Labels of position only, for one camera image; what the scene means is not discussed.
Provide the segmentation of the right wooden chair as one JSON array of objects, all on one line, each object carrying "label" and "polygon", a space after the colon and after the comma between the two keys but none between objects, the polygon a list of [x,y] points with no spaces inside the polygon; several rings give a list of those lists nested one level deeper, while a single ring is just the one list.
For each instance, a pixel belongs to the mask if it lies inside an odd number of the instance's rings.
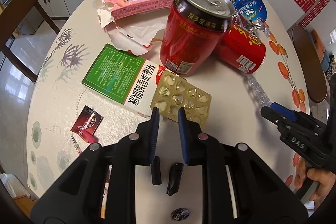
[{"label": "right wooden chair", "polygon": [[308,96],[314,103],[321,103],[327,97],[327,84],[315,46],[301,26],[295,25],[290,37],[301,64]]}]

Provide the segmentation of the lying red drink can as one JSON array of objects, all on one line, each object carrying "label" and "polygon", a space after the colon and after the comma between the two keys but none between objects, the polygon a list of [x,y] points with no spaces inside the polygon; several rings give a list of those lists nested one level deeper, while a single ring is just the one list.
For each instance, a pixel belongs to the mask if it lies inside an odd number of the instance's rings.
[{"label": "lying red drink can", "polygon": [[252,74],[262,65],[266,46],[244,28],[232,23],[212,54],[245,74]]}]

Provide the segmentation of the near wooden chair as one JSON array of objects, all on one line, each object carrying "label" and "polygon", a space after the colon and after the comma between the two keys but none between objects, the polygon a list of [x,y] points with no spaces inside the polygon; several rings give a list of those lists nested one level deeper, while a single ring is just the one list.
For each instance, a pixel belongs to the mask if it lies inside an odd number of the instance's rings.
[{"label": "near wooden chair", "polygon": [[9,5],[1,13],[1,52],[4,56],[29,80],[33,83],[37,80],[37,75],[32,72],[27,66],[25,66],[7,47],[6,43],[14,33],[17,26],[29,13],[29,11],[35,7],[43,19],[54,30],[56,34],[60,32],[60,29],[47,15],[45,10],[39,4],[38,0],[11,0]]}]

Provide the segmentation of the standing red drink can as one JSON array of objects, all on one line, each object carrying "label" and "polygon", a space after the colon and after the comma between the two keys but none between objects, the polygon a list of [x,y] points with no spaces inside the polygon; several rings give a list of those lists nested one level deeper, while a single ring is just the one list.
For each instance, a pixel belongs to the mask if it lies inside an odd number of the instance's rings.
[{"label": "standing red drink can", "polygon": [[173,0],[161,63],[178,75],[194,73],[230,29],[234,13],[230,0]]}]

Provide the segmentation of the pink red pen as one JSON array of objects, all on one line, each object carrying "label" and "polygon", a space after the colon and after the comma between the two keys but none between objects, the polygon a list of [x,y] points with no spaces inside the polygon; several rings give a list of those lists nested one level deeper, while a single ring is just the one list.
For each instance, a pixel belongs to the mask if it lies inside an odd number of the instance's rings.
[{"label": "pink red pen", "polygon": [[79,135],[70,133],[70,150],[75,156],[79,156],[90,143],[84,141]]}]

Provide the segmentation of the pink cardboard box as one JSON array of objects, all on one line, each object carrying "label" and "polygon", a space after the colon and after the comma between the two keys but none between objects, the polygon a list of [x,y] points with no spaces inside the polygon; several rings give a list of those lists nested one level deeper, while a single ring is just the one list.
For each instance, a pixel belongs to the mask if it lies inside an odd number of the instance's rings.
[{"label": "pink cardboard box", "polygon": [[173,0],[100,0],[97,9],[101,28],[128,16],[165,9]]}]

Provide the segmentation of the gold blister pack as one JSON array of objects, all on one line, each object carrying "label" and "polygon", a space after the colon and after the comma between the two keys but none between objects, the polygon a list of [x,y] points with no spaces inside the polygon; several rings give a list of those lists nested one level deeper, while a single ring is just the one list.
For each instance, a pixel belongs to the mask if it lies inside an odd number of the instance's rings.
[{"label": "gold blister pack", "polygon": [[170,71],[164,71],[158,82],[150,107],[157,108],[161,116],[178,121],[178,110],[183,108],[189,121],[205,129],[212,96]]}]

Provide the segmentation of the black cylinder cap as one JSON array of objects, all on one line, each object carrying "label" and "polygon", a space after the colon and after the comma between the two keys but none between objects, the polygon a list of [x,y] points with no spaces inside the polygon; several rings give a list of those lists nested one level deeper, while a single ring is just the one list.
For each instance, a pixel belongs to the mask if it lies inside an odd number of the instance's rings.
[{"label": "black cylinder cap", "polygon": [[153,185],[162,184],[161,162],[159,156],[155,156],[151,165],[151,181]]}]

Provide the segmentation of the black clip piece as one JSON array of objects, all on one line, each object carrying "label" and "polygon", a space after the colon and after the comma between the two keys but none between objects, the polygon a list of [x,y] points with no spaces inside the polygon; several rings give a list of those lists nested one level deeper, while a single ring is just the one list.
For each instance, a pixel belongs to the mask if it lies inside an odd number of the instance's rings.
[{"label": "black clip piece", "polygon": [[169,181],[167,184],[166,194],[172,196],[179,191],[181,183],[184,164],[181,162],[175,162],[171,165],[169,170]]}]

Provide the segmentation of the crumpled silver foil wrapper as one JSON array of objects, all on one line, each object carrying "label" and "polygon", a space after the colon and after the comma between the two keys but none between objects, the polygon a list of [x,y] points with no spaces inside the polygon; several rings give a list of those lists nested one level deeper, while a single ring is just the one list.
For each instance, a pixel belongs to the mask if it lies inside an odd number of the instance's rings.
[{"label": "crumpled silver foil wrapper", "polygon": [[232,16],[232,22],[258,39],[260,39],[261,33],[263,33],[266,38],[268,38],[271,34],[271,31],[269,27],[266,26],[266,23],[260,20],[249,20],[239,11],[235,11],[234,15]]}]

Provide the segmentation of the green white medicine box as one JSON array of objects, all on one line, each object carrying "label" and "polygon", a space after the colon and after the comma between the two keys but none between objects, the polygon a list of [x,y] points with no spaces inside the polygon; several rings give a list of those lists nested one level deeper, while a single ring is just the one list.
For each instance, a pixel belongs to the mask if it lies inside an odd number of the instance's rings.
[{"label": "green white medicine box", "polygon": [[154,92],[165,70],[162,65],[106,44],[82,84],[143,117],[149,117]]}]

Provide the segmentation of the round dark bottle cap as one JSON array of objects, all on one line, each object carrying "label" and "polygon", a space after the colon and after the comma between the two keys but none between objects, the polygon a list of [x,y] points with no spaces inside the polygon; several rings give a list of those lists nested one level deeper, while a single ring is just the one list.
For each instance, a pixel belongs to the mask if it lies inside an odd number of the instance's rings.
[{"label": "round dark bottle cap", "polygon": [[170,218],[173,221],[184,221],[190,216],[190,211],[186,208],[177,208],[175,209],[171,215]]}]

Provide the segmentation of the blue snack cup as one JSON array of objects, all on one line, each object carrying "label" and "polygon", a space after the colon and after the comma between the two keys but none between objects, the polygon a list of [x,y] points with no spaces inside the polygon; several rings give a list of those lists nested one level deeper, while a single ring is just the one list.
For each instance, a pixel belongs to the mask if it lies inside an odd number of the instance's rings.
[{"label": "blue snack cup", "polygon": [[264,23],[267,19],[267,10],[262,0],[230,0],[235,9],[250,21],[257,20]]}]

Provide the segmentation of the wooden chair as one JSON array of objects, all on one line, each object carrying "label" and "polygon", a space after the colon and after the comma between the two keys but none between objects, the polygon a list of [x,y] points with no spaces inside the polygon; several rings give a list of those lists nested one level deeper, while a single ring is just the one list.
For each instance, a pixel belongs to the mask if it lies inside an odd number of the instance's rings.
[{"label": "wooden chair", "polygon": [[27,66],[25,66],[7,47],[6,43],[14,33],[17,26],[29,13],[29,11],[35,7],[43,19],[54,30],[56,34],[60,32],[60,29],[47,15],[45,10],[39,4],[38,0],[11,0],[9,5],[1,13],[1,52],[4,56],[29,80],[33,83],[37,80],[37,75],[32,72]]},{"label": "wooden chair", "polygon": [[321,103],[327,97],[327,84],[315,46],[301,26],[295,25],[290,37],[301,64],[308,96],[314,103]]}]

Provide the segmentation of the red sachet wrapper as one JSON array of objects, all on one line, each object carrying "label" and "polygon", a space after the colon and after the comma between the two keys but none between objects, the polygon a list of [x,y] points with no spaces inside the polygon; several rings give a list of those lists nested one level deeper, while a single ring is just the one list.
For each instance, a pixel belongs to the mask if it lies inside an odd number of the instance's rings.
[{"label": "red sachet wrapper", "polygon": [[102,120],[103,116],[96,110],[84,106],[71,128],[71,132],[79,135],[89,134],[93,136]]}]

